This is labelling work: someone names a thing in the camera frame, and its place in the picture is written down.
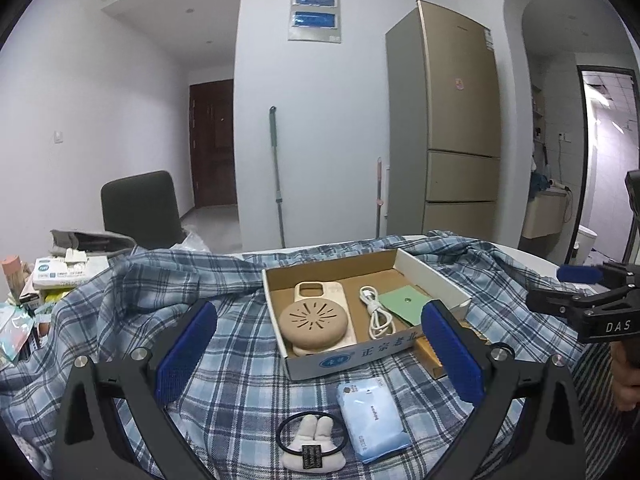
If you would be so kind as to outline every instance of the toilet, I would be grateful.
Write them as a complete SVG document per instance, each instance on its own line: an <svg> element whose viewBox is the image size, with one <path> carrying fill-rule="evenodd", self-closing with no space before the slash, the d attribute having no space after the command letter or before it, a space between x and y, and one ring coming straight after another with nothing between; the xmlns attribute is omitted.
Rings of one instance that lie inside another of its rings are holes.
<svg viewBox="0 0 640 480"><path fill-rule="evenodd" d="M583 225L578 226L578 234L575 237L575 243L578 245L578 251L575 256L574 265L584 265L591 249L593 249L593 245L596 243L597 237L598 234L591 229Z"/></svg>

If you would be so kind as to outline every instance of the arch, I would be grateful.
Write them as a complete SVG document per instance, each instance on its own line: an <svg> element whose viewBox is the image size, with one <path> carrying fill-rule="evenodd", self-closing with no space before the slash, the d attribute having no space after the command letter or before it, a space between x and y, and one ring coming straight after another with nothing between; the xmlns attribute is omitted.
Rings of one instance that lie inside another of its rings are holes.
<svg viewBox="0 0 640 480"><path fill-rule="evenodd" d="M498 204L498 241L517 246L527 208L531 153L533 146L530 75L522 36L522 17L533 0L504 0L502 13L509 55L498 71L502 72L503 147L500 203ZM608 0L604 5L613 7Z"/></svg>

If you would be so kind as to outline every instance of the beige phone case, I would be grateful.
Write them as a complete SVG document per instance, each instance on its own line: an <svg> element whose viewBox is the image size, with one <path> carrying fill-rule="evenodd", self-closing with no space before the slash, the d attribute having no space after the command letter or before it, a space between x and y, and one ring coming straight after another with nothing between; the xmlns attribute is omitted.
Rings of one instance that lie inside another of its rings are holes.
<svg viewBox="0 0 640 480"><path fill-rule="evenodd" d="M300 286L305 285L320 285L322 287L322 294L320 296L302 296L300 294ZM344 346L355 345L358 340L356 339L356 333L353 329L353 323L351 322L351 313L349 312L349 307L347 306L347 298L344 295L344 290L342 289L342 285L338 282L301 282L296 285L296 288L293 291L293 301L299 300L309 300L313 298L322 298L323 300L332 300L335 303L339 304L347 314L348 327L347 332L344 333L344 337L340 339L335 345L330 346L329 348L324 348L319 351L313 350L303 350L302 348L298 348L297 346L293 347L293 353L298 356L305 356L310 354L319 354L320 352L329 352L331 350L337 350L338 348L342 348Z"/></svg>

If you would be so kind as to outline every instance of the blue logo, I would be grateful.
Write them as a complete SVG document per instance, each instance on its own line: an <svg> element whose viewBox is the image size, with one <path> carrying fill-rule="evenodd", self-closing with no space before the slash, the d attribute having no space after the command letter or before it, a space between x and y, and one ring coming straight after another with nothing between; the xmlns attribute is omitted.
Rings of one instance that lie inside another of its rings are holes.
<svg viewBox="0 0 640 480"><path fill-rule="evenodd" d="M349 359L351 359L351 355L349 354L335 355L322 361L320 363L320 366L322 368L333 368L334 366L345 364L345 362L347 362Z"/></svg>

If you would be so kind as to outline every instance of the chair backrest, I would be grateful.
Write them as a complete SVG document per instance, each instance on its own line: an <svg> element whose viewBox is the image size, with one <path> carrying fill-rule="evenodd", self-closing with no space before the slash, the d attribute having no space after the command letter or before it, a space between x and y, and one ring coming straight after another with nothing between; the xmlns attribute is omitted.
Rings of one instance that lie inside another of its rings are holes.
<svg viewBox="0 0 640 480"><path fill-rule="evenodd" d="M184 240L174 181L167 171L108 182L100 198L105 230L130 236L145 249L169 248Z"/></svg>

